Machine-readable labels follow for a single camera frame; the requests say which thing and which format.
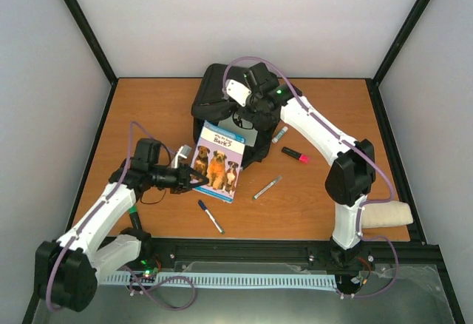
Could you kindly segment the black student backpack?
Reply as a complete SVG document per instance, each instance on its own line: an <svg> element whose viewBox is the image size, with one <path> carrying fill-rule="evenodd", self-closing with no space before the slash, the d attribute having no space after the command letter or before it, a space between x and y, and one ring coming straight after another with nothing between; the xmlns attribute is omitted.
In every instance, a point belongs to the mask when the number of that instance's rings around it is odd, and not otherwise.
<svg viewBox="0 0 473 324"><path fill-rule="evenodd" d="M205 121L217 125L232 114L238 114L237 102L224 98L222 92L222 78L225 64L214 63L207 67L200 82L199 89L191 105L193 117L193 140L197 141ZM245 169L252 163L261 162L268 156L273 133L277 125L269 130L257 130L258 135L253 147L245 146L242 157L242 168Z"/></svg>

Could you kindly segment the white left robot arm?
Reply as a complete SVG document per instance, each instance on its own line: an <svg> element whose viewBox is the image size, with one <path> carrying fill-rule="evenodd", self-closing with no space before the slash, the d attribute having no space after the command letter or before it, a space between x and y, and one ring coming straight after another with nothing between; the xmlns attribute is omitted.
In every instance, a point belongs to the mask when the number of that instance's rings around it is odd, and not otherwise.
<svg viewBox="0 0 473 324"><path fill-rule="evenodd" d="M158 163L162 147L160 141L141 138L135 148L129 148L86 214L57 240L44 241L36 249L34 289L49 311L83 311L112 272L129 262L143 267L153 260L151 236L141 229L125 229L109 245L101 244L149 189L180 194L207 181L183 162L191 153L190 146L181 146L169 165Z"/></svg>

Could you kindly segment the dog picture book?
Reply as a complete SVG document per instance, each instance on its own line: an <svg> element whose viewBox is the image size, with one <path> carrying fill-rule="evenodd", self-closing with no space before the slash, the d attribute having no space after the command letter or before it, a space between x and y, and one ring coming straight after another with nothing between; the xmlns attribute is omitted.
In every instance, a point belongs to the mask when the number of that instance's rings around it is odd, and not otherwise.
<svg viewBox="0 0 473 324"><path fill-rule="evenodd" d="M201 129L191 167L207 177L194 190L226 203L234 201L245 139L207 121Z"/></svg>

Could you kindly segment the grey book with G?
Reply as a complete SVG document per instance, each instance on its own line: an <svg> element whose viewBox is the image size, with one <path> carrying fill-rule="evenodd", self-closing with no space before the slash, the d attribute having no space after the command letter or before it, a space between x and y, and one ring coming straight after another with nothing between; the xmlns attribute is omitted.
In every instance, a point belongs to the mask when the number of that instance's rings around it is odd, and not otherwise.
<svg viewBox="0 0 473 324"><path fill-rule="evenodd" d="M253 147L256 143L257 130L253 127L251 122L246 121L236 113L220 121L218 127L243 137L246 146Z"/></svg>

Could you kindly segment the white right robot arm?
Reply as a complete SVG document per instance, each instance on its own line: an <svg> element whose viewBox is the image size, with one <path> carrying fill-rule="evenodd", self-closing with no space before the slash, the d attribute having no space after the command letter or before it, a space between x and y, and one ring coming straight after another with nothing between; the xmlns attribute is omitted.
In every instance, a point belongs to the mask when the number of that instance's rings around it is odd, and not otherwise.
<svg viewBox="0 0 473 324"><path fill-rule="evenodd" d="M222 91L243 112L255 119L278 118L309 141L330 167L325 181L327 194L335 203L333 242L352 249L362 238L361 214L375 181L374 146L342 132L317 111L307 97L286 78L280 84L263 62L243 75L244 81L224 77Z"/></svg>

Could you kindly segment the white glue stick green cap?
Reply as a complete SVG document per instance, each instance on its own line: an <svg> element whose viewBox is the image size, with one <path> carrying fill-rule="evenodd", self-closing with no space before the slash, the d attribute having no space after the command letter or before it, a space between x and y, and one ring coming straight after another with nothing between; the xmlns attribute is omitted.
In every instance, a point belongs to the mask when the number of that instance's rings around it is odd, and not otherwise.
<svg viewBox="0 0 473 324"><path fill-rule="evenodd" d="M288 131L288 127L287 126L284 126L282 127L277 133L276 135L272 138L272 143L273 144L276 144L284 135L285 133Z"/></svg>

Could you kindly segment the beige cloth roll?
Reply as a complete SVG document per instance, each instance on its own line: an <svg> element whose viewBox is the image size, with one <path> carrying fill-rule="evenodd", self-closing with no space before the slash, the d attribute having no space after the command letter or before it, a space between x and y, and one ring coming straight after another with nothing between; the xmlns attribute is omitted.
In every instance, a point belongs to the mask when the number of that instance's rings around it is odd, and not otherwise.
<svg viewBox="0 0 473 324"><path fill-rule="evenodd" d="M367 204L361 214L361 228L363 229L407 226L413 222L409 205L397 200Z"/></svg>

